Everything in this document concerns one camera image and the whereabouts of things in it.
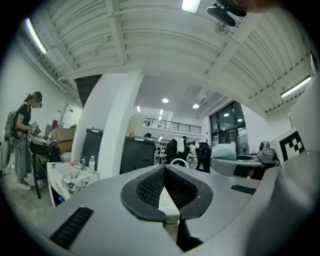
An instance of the black chair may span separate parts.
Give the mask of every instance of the black chair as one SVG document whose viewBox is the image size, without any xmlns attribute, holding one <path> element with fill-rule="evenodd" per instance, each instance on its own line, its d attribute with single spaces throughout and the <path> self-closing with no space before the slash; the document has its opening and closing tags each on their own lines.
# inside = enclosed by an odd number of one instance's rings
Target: black chair
<svg viewBox="0 0 320 256">
<path fill-rule="evenodd" d="M 190 147 L 185 146 L 183 152 L 177 153 L 177 142 L 175 139 L 173 139 L 166 146 L 166 151 L 167 151 L 166 163 L 169 165 L 174 159 L 177 159 L 177 158 L 180 158 L 186 161 L 190 153 Z M 183 167 L 185 166 L 185 163 L 182 161 L 176 161 L 174 162 L 174 164 L 178 164 Z"/>
<path fill-rule="evenodd" d="M 210 157 L 211 157 L 211 148 L 208 143 L 200 142 L 199 148 L 195 149 L 196 157 L 198 159 L 198 164 L 196 166 L 197 171 L 210 173 Z"/>
</svg>

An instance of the fluorescent light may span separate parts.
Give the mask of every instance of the fluorescent light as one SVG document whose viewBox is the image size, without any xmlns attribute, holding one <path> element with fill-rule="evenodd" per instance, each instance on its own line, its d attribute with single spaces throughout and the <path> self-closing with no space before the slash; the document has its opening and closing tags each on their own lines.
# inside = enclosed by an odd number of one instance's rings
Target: fluorescent light
<svg viewBox="0 0 320 256">
<path fill-rule="evenodd" d="M 34 30 L 34 27 L 33 27 L 32 24 L 31 24 L 30 19 L 29 19 L 29 18 L 26 18 L 25 23 L 26 23 L 26 26 L 28 27 L 28 29 L 29 29 L 29 31 L 30 31 L 30 33 L 31 33 L 34 41 L 36 42 L 36 44 L 37 44 L 38 47 L 40 48 L 41 52 L 43 52 L 43 54 L 46 54 L 47 51 L 46 51 L 45 47 L 42 45 L 42 43 L 40 42 L 40 40 L 39 40 L 39 38 L 38 38 L 35 30 Z"/>
<path fill-rule="evenodd" d="M 293 93 L 294 91 L 298 90 L 300 87 L 304 86 L 306 83 L 310 82 L 311 77 L 309 76 L 308 78 L 306 78 L 305 80 L 303 80 L 302 82 L 298 83 L 296 86 L 292 87 L 290 90 L 284 92 L 281 94 L 281 98 L 284 98 L 286 96 L 288 96 L 289 94 Z"/>
<path fill-rule="evenodd" d="M 195 14 L 198 11 L 201 0 L 183 0 L 181 9 Z"/>
</svg>

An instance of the white pillar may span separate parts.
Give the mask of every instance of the white pillar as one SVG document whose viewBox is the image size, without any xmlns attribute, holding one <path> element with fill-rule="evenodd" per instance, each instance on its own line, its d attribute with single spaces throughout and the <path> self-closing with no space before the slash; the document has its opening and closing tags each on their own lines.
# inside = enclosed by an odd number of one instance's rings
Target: white pillar
<svg viewBox="0 0 320 256">
<path fill-rule="evenodd" d="M 136 61 L 129 70 L 126 80 L 119 85 L 113 105 L 106 121 L 99 151 L 97 170 L 100 179 L 120 173 L 122 151 L 126 131 L 136 96 L 144 77 L 143 61 Z"/>
<path fill-rule="evenodd" d="M 103 130 L 106 126 L 110 109 L 114 103 L 119 84 L 127 79 L 127 74 L 105 74 L 94 86 L 87 99 L 74 134 L 71 160 L 80 162 L 86 138 L 86 129 Z"/>
</svg>

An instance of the black top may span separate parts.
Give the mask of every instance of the black top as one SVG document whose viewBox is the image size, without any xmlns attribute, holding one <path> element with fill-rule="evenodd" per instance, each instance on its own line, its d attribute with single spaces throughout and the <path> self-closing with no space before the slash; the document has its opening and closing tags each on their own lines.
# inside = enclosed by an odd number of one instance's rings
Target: black top
<svg viewBox="0 0 320 256">
<path fill-rule="evenodd" d="M 25 126 L 29 126 L 29 122 L 31 120 L 31 107 L 28 106 L 28 103 L 27 104 L 23 103 L 23 105 L 16 111 L 14 121 L 13 121 L 13 130 L 16 130 L 17 120 L 18 120 L 19 114 L 24 116 L 22 123 Z"/>
</svg>

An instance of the bottle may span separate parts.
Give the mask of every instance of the bottle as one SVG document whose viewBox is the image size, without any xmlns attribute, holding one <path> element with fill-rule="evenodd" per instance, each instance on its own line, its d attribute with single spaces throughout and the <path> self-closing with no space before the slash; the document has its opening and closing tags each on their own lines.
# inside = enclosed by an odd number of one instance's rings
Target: bottle
<svg viewBox="0 0 320 256">
<path fill-rule="evenodd" d="M 94 170 L 95 170 L 95 164 L 96 164 L 95 156 L 92 155 L 92 156 L 91 156 L 91 159 L 90 159 L 90 161 L 89 161 L 89 169 L 90 169 L 91 171 L 94 171 Z"/>
</svg>

